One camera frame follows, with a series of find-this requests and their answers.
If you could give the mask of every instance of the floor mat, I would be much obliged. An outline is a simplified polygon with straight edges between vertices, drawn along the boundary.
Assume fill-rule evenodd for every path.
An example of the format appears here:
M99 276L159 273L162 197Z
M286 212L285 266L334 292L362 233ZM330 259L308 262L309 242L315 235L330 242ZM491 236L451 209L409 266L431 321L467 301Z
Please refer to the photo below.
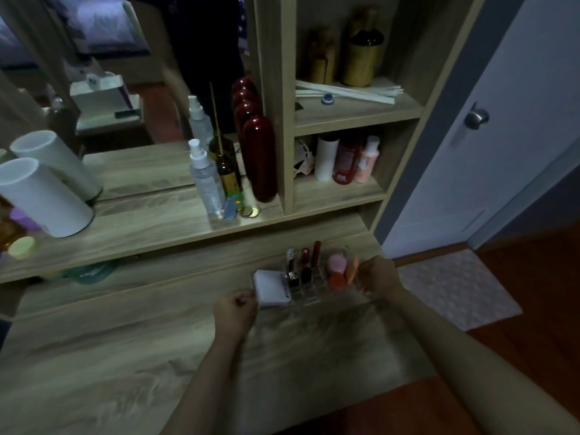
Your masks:
M521 314L518 303L471 250L398 270L407 289L462 330Z

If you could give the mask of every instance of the pink bottle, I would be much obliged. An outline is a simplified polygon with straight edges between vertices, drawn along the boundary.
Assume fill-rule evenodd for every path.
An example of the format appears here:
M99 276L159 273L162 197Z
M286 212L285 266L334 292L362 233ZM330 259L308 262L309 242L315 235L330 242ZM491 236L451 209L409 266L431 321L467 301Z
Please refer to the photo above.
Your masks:
M355 181L366 183L368 177L371 176L372 168L375 165L376 158L379 156L380 142L379 136L368 136L366 139L366 145L361 153L357 171L354 173Z

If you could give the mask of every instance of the teal container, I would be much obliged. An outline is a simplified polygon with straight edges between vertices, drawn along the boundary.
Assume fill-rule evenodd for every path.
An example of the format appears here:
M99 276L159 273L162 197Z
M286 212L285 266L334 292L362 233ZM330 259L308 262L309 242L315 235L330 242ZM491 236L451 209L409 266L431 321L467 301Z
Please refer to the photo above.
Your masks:
M103 261L88 266L73 267L64 271L64 276L78 284L89 285L101 282L117 268L118 260Z

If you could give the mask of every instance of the yellow lid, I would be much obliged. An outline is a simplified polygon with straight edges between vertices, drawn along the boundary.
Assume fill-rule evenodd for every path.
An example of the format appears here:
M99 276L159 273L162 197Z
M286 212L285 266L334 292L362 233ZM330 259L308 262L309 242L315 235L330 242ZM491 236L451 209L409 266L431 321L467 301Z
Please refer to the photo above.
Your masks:
M22 237L14 241L8 248L8 255L16 259L30 256L36 249L36 240L33 237Z

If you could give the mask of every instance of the hand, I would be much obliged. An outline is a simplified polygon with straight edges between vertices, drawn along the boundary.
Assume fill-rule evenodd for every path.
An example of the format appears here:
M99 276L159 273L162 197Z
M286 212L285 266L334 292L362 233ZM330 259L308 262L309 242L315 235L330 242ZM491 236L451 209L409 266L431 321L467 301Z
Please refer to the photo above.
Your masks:
M375 256L359 266L360 291L378 293L386 299L405 290L395 264L382 256Z
M221 298L214 307L216 339L240 343L250 331L257 314L256 293L252 290Z

